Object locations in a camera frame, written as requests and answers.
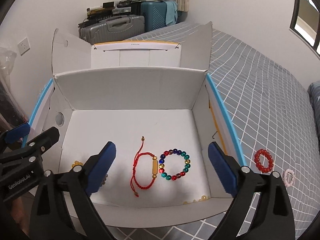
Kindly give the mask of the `grey grid bed sheet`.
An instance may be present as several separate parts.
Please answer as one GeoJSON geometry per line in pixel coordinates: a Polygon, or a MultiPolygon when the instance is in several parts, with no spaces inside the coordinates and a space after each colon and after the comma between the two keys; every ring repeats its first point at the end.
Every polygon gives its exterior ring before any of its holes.
{"type": "MultiPolygon", "coordinates": [[[[238,136],[245,164],[256,171],[254,154],[263,148],[272,155],[275,171],[295,173],[287,192],[295,238],[300,237],[319,212],[318,137],[308,92],[285,68],[215,29],[209,72],[238,136]]],[[[108,227],[117,239],[204,239],[224,214],[156,228],[108,227]]]]}

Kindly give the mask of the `blue yellow cardboard box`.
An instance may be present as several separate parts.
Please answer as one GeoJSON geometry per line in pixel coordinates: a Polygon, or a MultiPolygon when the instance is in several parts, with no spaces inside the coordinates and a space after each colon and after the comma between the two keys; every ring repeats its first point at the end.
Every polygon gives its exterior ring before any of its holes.
{"type": "Polygon", "coordinates": [[[67,172],[107,142],[116,158],[91,201],[108,226],[156,228],[226,211],[227,193],[208,157],[215,141],[245,164],[210,76],[212,24],[177,24],[131,41],[90,44],[57,29],[52,78],[30,117],[29,139],[54,126],[43,167],[67,172]]]}

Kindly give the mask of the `folded blue grey duvet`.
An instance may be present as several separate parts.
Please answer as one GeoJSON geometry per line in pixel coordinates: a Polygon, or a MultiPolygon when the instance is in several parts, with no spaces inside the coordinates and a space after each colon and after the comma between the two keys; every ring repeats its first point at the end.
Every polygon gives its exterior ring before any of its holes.
{"type": "Polygon", "coordinates": [[[308,87],[310,103],[315,114],[315,120],[319,121],[319,97],[320,97],[320,81],[313,82],[308,87]]]}

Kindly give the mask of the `grey hard suitcase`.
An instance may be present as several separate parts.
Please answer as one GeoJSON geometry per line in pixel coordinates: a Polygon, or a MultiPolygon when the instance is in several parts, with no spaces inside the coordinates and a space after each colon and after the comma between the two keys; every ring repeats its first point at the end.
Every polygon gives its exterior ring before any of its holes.
{"type": "Polygon", "coordinates": [[[79,25],[79,37],[90,44],[122,41],[143,34],[144,31],[145,18],[137,15],[115,16],[91,25],[79,25]]]}

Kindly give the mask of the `teal suitcase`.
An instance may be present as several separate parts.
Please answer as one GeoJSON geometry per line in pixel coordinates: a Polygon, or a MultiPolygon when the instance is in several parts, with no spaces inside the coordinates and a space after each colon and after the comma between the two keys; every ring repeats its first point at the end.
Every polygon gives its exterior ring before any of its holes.
{"type": "Polygon", "coordinates": [[[177,3],[173,1],[142,2],[140,14],[145,19],[145,32],[175,25],[177,22],[177,3]]]}

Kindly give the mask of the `dark framed window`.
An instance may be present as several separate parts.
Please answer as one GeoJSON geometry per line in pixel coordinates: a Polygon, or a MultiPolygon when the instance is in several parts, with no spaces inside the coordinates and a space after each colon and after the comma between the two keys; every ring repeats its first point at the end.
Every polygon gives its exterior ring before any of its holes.
{"type": "Polygon", "coordinates": [[[319,55],[319,2],[295,0],[290,29],[319,55]]]}

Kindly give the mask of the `white wall socket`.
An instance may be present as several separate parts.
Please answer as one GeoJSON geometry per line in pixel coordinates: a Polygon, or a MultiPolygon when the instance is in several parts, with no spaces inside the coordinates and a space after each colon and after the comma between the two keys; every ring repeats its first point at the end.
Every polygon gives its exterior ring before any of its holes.
{"type": "Polygon", "coordinates": [[[26,52],[28,52],[30,50],[30,44],[29,44],[29,40],[26,37],[25,39],[23,39],[18,45],[18,51],[20,53],[20,55],[24,55],[26,52]]]}

